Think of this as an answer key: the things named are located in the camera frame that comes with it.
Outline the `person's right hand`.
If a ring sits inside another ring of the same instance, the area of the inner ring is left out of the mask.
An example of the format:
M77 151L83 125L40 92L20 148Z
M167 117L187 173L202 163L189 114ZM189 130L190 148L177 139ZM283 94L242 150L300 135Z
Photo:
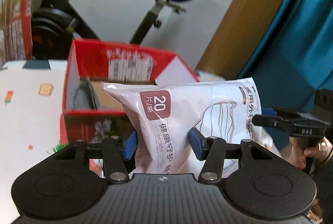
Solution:
M291 155L288 162L299 169L305 168L307 157L316 160L319 167L328 163L332 158L332 143L325 137L314 147L305 149L301 149L299 138L290 137L290 145Z

